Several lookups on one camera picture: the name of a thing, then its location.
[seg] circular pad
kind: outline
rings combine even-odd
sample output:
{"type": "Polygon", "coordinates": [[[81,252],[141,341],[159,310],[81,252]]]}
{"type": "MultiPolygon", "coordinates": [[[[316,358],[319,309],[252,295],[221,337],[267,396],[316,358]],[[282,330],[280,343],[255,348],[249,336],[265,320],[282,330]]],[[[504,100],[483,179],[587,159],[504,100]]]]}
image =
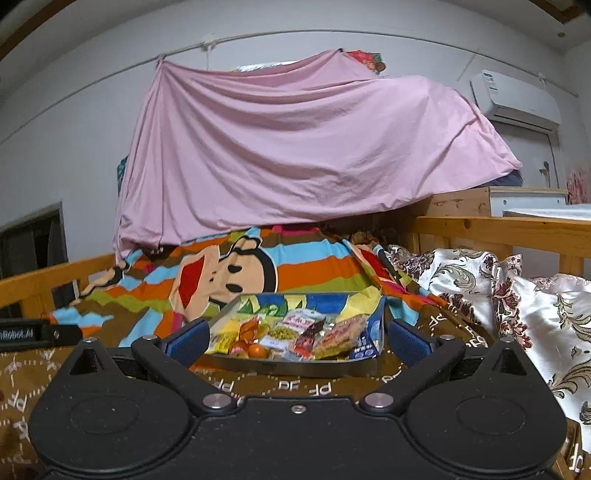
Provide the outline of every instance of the circular pad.
{"type": "Polygon", "coordinates": [[[162,385],[82,377],[71,390],[44,395],[33,411],[31,441],[47,464],[77,474],[124,472],[162,457],[189,429],[185,402],[162,385]]]}
{"type": "Polygon", "coordinates": [[[457,418],[475,433],[509,435],[525,424],[525,412],[517,403],[501,397],[473,397],[457,406],[457,418]]]}
{"type": "Polygon", "coordinates": [[[70,413],[72,425],[90,434],[121,432],[131,427],[138,417],[138,404],[118,395],[88,398],[70,413]]]}
{"type": "Polygon", "coordinates": [[[547,468],[564,442],[566,423],[551,394],[520,388],[522,379],[431,387],[410,403],[408,429],[428,454],[456,471],[506,478],[547,468]]]}

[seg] yellow snack bag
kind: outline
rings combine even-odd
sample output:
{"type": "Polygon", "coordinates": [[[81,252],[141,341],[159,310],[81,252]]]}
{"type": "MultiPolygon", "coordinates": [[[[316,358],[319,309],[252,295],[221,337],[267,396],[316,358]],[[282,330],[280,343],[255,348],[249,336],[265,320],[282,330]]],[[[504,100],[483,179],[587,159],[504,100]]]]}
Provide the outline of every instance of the yellow snack bag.
{"type": "Polygon", "coordinates": [[[205,353],[209,355],[212,353],[223,353],[227,355],[228,350],[230,350],[236,338],[238,338],[238,331],[217,333],[212,336],[209,341],[209,348],[205,353]]]}
{"type": "Polygon", "coordinates": [[[217,332],[217,333],[229,333],[229,332],[238,332],[240,331],[240,325],[246,322],[241,322],[240,320],[231,319],[228,320],[217,332]]]}

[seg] wooden ceiling beam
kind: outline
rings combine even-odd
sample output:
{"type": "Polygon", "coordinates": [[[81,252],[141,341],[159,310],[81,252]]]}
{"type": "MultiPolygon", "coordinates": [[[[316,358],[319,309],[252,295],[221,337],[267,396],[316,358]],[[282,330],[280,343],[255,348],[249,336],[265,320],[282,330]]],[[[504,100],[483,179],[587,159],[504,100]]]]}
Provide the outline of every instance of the wooden ceiling beam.
{"type": "Polygon", "coordinates": [[[33,31],[43,25],[51,17],[58,14],[68,5],[74,3],[76,0],[53,0],[7,38],[7,40],[0,45],[0,60],[8,55],[20,42],[27,38],[33,31]]]}
{"type": "Polygon", "coordinates": [[[532,2],[537,7],[540,7],[544,12],[554,17],[563,25],[585,13],[584,8],[576,4],[568,7],[566,10],[561,10],[560,8],[552,5],[547,0],[530,0],[530,2],[532,2]]]}

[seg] snack package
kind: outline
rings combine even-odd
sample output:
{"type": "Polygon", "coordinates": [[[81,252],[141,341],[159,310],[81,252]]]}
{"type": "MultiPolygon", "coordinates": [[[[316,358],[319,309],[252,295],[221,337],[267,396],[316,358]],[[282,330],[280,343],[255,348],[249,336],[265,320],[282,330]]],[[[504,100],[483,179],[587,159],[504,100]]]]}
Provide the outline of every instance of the snack package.
{"type": "Polygon", "coordinates": [[[283,353],[282,357],[291,362],[302,362],[312,360],[312,348],[316,341],[316,336],[322,331],[324,320],[320,320],[310,325],[304,333],[302,333],[293,346],[288,347],[283,353]]]}
{"type": "Polygon", "coordinates": [[[339,322],[324,335],[312,349],[315,360],[336,356],[355,347],[362,332],[367,328],[369,315],[359,314],[339,322]]]}
{"type": "Polygon", "coordinates": [[[251,320],[240,325],[238,330],[238,339],[246,342],[248,345],[254,343],[258,332],[259,320],[253,317],[251,320]]]}
{"type": "Polygon", "coordinates": [[[369,332],[364,330],[361,332],[359,339],[355,346],[349,352],[350,360],[358,360],[360,358],[369,358],[378,354],[378,349],[369,336],[369,332]]]}
{"type": "Polygon", "coordinates": [[[332,313],[332,314],[328,314],[326,316],[326,318],[324,320],[324,323],[322,325],[322,330],[316,336],[316,341],[314,342],[314,344],[316,344],[316,342],[318,342],[322,337],[324,337],[333,328],[335,328],[335,325],[337,323],[337,318],[338,317],[339,317],[339,314],[338,313],[332,313]]]}
{"type": "Polygon", "coordinates": [[[259,341],[259,344],[272,348],[273,350],[285,351],[290,345],[293,345],[297,338],[304,333],[308,327],[319,320],[323,320],[323,315],[315,310],[294,309],[287,312],[285,318],[277,323],[269,332],[259,341]]]}
{"type": "Polygon", "coordinates": [[[209,348],[206,354],[211,355],[212,353],[223,353],[228,354],[230,347],[236,341],[238,337],[238,331],[236,332],[220,332],[211,337],[209,341],[209,348]]]}
{"type": "Polygon", "coordinates": [[[246,358],[248,356],[248,344],[243,340],[237,340],[228,350],[228,355],[246,358]]]}

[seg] wire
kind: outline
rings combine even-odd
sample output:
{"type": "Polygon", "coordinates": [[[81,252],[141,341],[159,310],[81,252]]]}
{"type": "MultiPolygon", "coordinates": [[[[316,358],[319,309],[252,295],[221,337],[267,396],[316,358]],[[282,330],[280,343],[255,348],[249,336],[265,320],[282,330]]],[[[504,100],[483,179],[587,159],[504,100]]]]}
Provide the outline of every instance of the wire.
{"type": "MultiPolygon", "coordinates": [[[[177,48],[176,50],[171,50],[169,52],[162,53],[162,54],[150,57],[145,60],[141,60],[139,62],[132,64],[132,65],[129,65],[128,67],[124,67],[122,69],[116,70],[115,72],[109,73],[108,75],[105,75],[99,79],[94,80],[93,82],[88,83],[87,85],[84,85],[83,87],[78,88],[74,92],[69,93],[68,95],[53,102],[51,105],[45,107],[44,109],[39,111],[39,113],[33,115],[29,120],[27,120],[26,122],[21,124],[18,128],[16,128],[10,134],[8,134],[5,138],[3,138],[2,141],[0,141],[0,145],[7,142],[16,133],[20,132],[20,130],[25,128],[32,121],[39,118],[45,112],[49,111],[50,109],[54,108],[55,106],[59,105],[60,103],[64,102],[65,100],[72,98],[74,95],[86,90],[87,88],[92,87],[93,85],[96,85],[97,83],[100,83],[104,80],[110,79],[111,77],[114,77],[115,75],[127,72],[128,70],[134,69],[136,67],[141,67],[142,65],[146,65],[146,64],[151,63],[153,61],[157,61],[160,58],[163,59],[165,57],[170,57],[172,55],[178,55],[179,53],[184,53],[186,51],[195,50],[197,48],[207,48],[208,45],[215,46],[220,43],[226,43],[226,42],[235,41],[235,40],[244,40],[246,38],[267,37],[269,35],[278,35],[278,34],[285,34],[285,33],[315,33],[315,32],[318,32],[318,33],[322,33],[322,32],[326,32],[326,33],[360,33],[360,34],[369,34],[369,35],[379,35],[379,36],[384,36],[384,37],[405,38],[407,40],[423,41],[423,42],[427,42],[427,43],[432,43],[434,45],[441,45],[444,47],[456,48],[457,50],[467,51],[469,53],[473,53],[474,55],[480,55],[481,57],[485,57],[487,59],[497,61],[497,62],[502,63],[504,65],[508,65],[509,67],[513,67],[515,69],[521,70],[522,72],[533,75],[534,77],[538,76],[538,72],[533,72],[531,70],[520,67],[519,65],[515,65],[515,64],[511,63],[510,61],[506,61],[506,60],[494,57],[492,55],[487,55],[485,53],[481,53],[478,50],[472,50],[471,48],[461,47],[458,45],[454,45],[452,43],[431,40],[429,38],[415,37],[413,35],[402,35],[402,34],[397,34],[397,33],[385,33],[385,32],[376,32],[376,31],[369,31],[369,30],[352,30],[352,29],[340,29],[340,28],[298,28],[295,30],[269,30],[269,31],[263,31],[263,32],[246,33],[246,34],[242,34],[242,35],[233,35],[231,37],[218,38],[217,40],[201,41],[199,43],[189,45],[187,47],[177,48]]],[[[577,98],[579,97],[576,93],[571,92],[570,90],[568,90],[568,88],[566,88],[565,86],[563,86],[560,82],[558,82],[556,80],[546,79],[546,82],[551,83],[555,87],[558,87],[559,89],[573,95],[574,97],[577,97],[577,98]]]]}

